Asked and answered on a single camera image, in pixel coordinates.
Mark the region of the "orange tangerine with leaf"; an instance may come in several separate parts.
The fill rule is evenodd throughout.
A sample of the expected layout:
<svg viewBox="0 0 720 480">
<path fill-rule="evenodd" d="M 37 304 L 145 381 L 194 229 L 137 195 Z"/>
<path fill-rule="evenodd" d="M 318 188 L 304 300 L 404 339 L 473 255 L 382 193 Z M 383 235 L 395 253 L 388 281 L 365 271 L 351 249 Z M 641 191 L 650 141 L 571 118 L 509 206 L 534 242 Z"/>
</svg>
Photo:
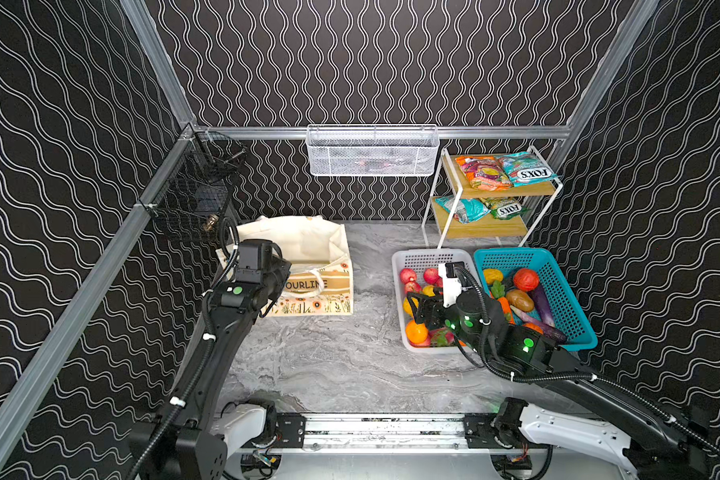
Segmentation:
<svg viewBox="0 0 720 480">
<path fill-rule="evenodd" d="M 405 335 L 410 345 L 417 348 L 425 348 L 430 345 L 429 330 L 425 324 L 409 321 L 405 327 Z"/>
</svg>

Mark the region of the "floral canvas grocery bag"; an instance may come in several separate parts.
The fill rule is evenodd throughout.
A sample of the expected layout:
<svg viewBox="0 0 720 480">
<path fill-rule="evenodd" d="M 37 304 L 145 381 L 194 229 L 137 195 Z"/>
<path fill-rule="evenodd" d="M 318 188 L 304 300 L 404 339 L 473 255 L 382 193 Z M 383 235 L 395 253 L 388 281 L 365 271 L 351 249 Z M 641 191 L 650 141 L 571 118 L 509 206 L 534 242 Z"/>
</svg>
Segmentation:
<svg viewBox="0 0 720 480">
<path fill-rule="evenodd" d="M 290 263 L 283 292 L 269 300 L 264 312 L 271 316 L 350 315 L 353 313 L 353 269 L 346 228 L 319 216 L 261 217 L 239 226 L 225 218 L 218 224 L 221 246 L 216 250 L 221 274 L 212 283 L 219 291 L 237 295 L 234 281 L 243 280 L 245 240 L 272 243 L 273 263 Z"/>
</svg>

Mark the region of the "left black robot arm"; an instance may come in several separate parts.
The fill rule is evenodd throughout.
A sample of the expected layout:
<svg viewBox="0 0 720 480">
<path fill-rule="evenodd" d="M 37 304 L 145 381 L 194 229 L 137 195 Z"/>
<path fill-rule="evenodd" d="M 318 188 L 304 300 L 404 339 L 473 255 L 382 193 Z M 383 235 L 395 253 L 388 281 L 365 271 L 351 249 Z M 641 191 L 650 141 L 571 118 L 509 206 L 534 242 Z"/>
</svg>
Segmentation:
<svg viewBox="0 0 720 480">
<path fill-rule="evenodd" d="M 221 479 L 229 447 L 210 431 L 212 409 L 237 351 L 258 318 L 281 296 L 291 263 L 265 239 L 241 241 L 235 273 L 201 300 L 203 337 L 153 420 L 134 425 L 127 479 Z"/>
</svg>

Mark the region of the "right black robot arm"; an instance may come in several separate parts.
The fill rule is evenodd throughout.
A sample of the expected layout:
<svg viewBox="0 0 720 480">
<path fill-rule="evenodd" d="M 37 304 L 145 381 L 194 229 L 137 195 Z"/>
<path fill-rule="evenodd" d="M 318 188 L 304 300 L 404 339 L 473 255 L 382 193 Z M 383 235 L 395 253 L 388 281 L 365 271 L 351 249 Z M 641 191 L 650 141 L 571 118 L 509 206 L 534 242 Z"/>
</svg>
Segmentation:
<svg viewBox="0 0 720 480">
<path fill-rule="evenodd" d="M 510 448 L 562 447 L 600 458 L 639 479 L 706 479 L 720 464 L 720 447 L 700 417 L 661 407 L 583 365 L 533 321 L 511 321 L 511 302 L 467 289 L 452 304 L 442 295 L 410 292 L 403 309 L 425 327 L 443 327 L 467 360 L 513 383 L 548 388 L 592 413 L 545 412 L 528 400 L 506 399 L 488 428 Z"/>
</svg>

